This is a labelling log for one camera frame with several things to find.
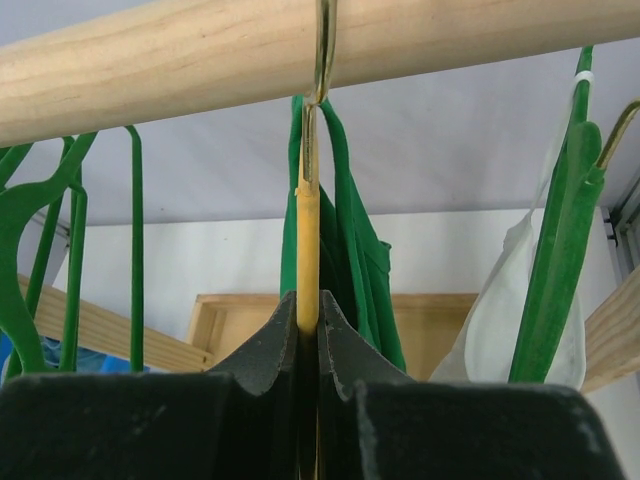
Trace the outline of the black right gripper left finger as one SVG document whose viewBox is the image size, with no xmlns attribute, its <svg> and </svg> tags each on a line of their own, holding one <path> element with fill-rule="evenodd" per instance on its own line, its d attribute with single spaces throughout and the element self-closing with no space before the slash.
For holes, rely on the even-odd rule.
<svg viewBox="0 0 640 480">
<path fill-rule="evenodd" d="M 229 377 L 220 419 L 215 479 L 297 477 L 296 296 L 212 369 Z"/>
</svg>

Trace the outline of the green tank top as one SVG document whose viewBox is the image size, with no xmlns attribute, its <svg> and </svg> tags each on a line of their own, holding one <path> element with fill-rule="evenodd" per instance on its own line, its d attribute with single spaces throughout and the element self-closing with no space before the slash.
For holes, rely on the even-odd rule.
<svg viewBox="0 0 640 480">
<path fill-rule="evenodd" d="M 332 293 L 349 324 L 386 360 L 406 370 L 392 307 L 391 245 L 380 240 L 350 169 L 344 126 L 329 101 L 320 105 L 334 162 L 334 190 L 320 191 L 320 288 Z"/>
</svg>

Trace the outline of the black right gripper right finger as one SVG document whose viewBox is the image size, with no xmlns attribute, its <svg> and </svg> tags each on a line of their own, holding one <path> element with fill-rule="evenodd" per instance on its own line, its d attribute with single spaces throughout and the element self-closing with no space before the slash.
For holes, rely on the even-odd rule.
<svg viewBox="0 0 640 480">
<path fill-rule="evenodd" d="M 381 479 L 382 449 L 398 423 L 392 402 L 413 381 L 349 324 L 328 290 L 317 348 L 319 477 Z"/>
</svg>

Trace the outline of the yellow hanger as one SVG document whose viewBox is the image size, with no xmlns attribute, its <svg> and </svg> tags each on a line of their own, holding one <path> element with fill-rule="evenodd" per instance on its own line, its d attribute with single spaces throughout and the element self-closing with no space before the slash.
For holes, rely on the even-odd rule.
<svg viewBox="0 0 640 480">
<path fill-rule="evenodd" d="M 301 375 L 298 453 L 300 477 L 319 477 L 318 353 L 320 275 L 320 175 L 316 108 L 327 97 L 335 56 L 337 3 L 316 3 L 316 48 L 312 88 L 301 112 L 301 147 L 296 189 L 296 322 Z"/>
</svg>

